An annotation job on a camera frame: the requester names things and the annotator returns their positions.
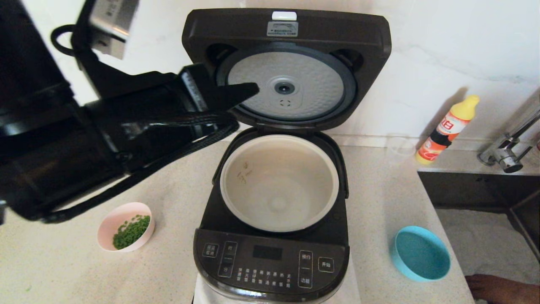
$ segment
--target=bare foot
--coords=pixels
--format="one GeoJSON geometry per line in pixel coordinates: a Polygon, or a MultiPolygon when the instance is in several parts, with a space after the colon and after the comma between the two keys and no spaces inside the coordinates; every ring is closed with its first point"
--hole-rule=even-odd
{"type": "Polygon", "coordinates": [[[539,304],[540,286],[520,283],[486,274],[466,276],[475,299],[493,304],[539,304]]]}

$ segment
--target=inner lid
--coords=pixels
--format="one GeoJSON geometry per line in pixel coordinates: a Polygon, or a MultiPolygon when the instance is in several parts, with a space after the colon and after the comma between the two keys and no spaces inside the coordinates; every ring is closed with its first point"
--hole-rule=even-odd
{"type": "Polygon", "coordinates": [[[260,92],[236,110],[258,120],[296,124],[341,113],[353,101],[355,79],[335,57],[301,47],[236,52],[218,70],[218,83],[255,82],[260,92]]]}

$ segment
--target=rice cooker control panel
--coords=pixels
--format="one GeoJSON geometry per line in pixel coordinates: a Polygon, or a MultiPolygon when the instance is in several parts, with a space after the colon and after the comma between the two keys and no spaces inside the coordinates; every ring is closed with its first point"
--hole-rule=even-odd
{"type": "Polygon", "coordinates": [[[289,295],[336,288],[349,257],[346,246],[206,229],[197,229],[194,250],[207,279],[242,290],[289,295]]]}

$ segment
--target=chopped green vegetables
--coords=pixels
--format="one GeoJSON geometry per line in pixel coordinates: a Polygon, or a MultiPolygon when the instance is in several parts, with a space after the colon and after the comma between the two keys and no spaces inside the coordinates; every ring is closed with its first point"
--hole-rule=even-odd
{"type": "Polygon", "coordinates": [[[136,215],[131,219],[131,222],[125,221],[122,226],[118,227],[118,233],[112,238],[112,244],[119,250],[133,244],[143,235],[149,224],[149,215],[136,215]]]}

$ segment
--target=white wall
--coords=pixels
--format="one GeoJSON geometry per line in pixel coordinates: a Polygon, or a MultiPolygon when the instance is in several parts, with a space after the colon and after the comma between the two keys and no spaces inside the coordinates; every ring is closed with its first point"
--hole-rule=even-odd
{"type": "MultiPolygon", "coordinates": [[[[75,22],[82,2],[24,1],[47,40],[53,28],[75,22]]],[[[538,99],[540,87],[538,0],[140,0],[124,60],[100,57],[129,74],[178,72],[191,63],[181,45],[187,14],[197,8],[224,7],[321,9],[386,17],[392,54],[356,112],[328,131],[341,144],[383,146],[384,136],[391,134],[419,137],[430,132],[427,126],[453,103],[466,94],[478,94],[477,117],[460,135],[463,143],[452,146],[477,149],[507,128],[515,120],[512,117],[520,117],[517,111],[527,104],[539,105],[527,101],[534,94],[538,99]]],[[[73,58],[50,49],[77,100],[94,100],[73,58]]],[[[537,123],[524,138],[539,131],[537,123]]]]}

